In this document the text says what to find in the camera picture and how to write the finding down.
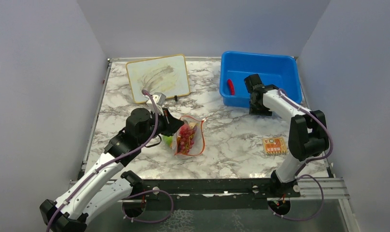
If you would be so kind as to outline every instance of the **red object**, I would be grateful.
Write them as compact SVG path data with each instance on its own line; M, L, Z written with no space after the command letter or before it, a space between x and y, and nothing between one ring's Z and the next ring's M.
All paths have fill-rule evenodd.
M231 91L231 95L234 95L234 86L231 79L228 80L229 90Z

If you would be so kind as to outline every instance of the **white wall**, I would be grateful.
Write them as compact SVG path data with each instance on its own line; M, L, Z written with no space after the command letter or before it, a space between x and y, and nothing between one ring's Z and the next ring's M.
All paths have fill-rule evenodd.
M300 54L330 0L78 0L106 55Z
M390 231L390 0L332 0L298 59L362 232Z
M44 231L76 178L106 56L75 0L0 0L0 232Z

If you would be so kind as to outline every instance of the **plastic bag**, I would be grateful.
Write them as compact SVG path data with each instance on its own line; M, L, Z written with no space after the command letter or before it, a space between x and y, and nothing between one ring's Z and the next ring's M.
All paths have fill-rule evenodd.
M203 137L203 123L206 119L197 120L191 116L182 116L180 120L185 124L172 138L171 148L175 155L199 156L205 150L205 138Z

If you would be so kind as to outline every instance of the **blue plastic tray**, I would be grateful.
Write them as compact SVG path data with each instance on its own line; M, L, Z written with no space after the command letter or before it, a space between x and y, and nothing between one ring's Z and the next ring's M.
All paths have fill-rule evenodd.
M264 85L274 84L297 103L302 101L296 60L289 56L227 51L222 55L219 92L228 106L249 108L250 94L244 79L258 73ZM231 79L235 95L228 86Z

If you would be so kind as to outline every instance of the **purple cable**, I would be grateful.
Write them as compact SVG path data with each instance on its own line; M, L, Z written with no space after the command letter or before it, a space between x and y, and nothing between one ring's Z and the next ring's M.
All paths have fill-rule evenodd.
M143 223L159 223L159 222L163 222L166 219L168 219L172 215L172 213L173 213L173 199L172 199L172 196L169 193L167 193L167 192L165 192L163 190L148 190L148 191L140 192L138 194L129 196L129 197L127 197L127 199L134 198L134 197L137 197L137 196L141 196L141 195L144 195L144 194L147 194L147 193L151 193L151 192L162 192L162 193L165 193L169 197L169 199L171 199L171 210L169 211L168 215L166 215L166 217L164 217L164 218L162 218L160 220L156 220L156 221L146 221L146 220L135 219L134 217L128 217L127 214L124 211L124 208L122 208L122 212L124 213L124 218L128 218L132 222L138 221L138 222L143 222Z
M144 95L147 95L149 97L149 99L151 100L152 104L155 106L155 101L154 99L152 98L152 95L146 91L145 89L142 90L142 94ZM117 158L114 158L106 163L104 163L103 165L101 165L100 167L98 167L97 169L95 169L96 172L93 172L91 173L89 176L87 176L83 182L81 182L81 184L65 199L66 202L70 202L70 200L74 197L74 195L85 185L85 183L87 183L95 174L97 174L100 170L102 170L103 168L105 168L106 166L108 166L109 164L113 163L113 162L116 162L120 159L123 159L133 153L135 153L136 151L138 151L139 149L142 149L144 146L146 146L149 141L151 141L151 139L155 136L155 133L156 133L156 128L158 127L158 109L157 107L154 107L154 113L155 113L155 126L154 126L154 130L152 131L152 134L149 136L148 140L145 141L145 143L143 143L142 145L140 145L139 147L137 147L136 149L126 153L126 154L123 154L121 156L118 156ZM54 214L51 216L50 220L48 221L48 225L47 225L47 230L46 232L50 232L50 229L51 229L51 226L54 222L54 219L55 217L57 216L57 214L61 211L62 208L64 208L65 204L61 204L60 207L57 208L57 210L54 212Z
M297 178L297 180L302 179L304 176L308 176L308 177L312 178L315 181L315 183L318 185L318 187L320 188L320 192L321 192L321 205L320 205L320 208L317 210L317 212L314 213L313 215L309 216L309 217L293 218L293 217L287 217L287 216L279 215L279 214L275 213L272 208L269 207L269 209L273 212L274 215L276 215L276 216L278 216L278 217L280 217L282 219L289 220L289 221L308 221L310 219L313 219L313 218L317 217L317 215L319 215L319 213L323 209L323 205L324 205L324 192L323 192L323 188L321 187L320 183L314 177L312 177L311 175L308 175L308 174L301 175L300 177Z
M321 126L321 128L323 128L323 130L326 132L326 134L327 134L327 136L328 136L328 138L330 140L330 149L327 152L327 154L325 156L323 156L323 157L317 157L317 158L312 158L312 159L306 160L306 162L300 167L300 169L297 170L296 175L298 175L303 170L303 168L305 168L306 164L308 164L309 162L312 162L312 161L315 161L315 160L323 160L323 159L326 159L327 157L329 157L331 155L331 153L333 152L333 146L334 146L333 138L332 138L332 135L330 134L330 132L327 130L327 128L323 125L323 123L320 122L320 120L318 120L316 117L314 117L314 115L312 115L309 111L301 108L299 105L296 105L296 103L294 101L290 100L289 98L286 98L285 97L286 92L284 91L284 89L280 88L277 91L277 93L280 95L280 97L283 100L285 100L291 106L293 106L297 110L299 110L299 111L309 115L316 123L318 123Z

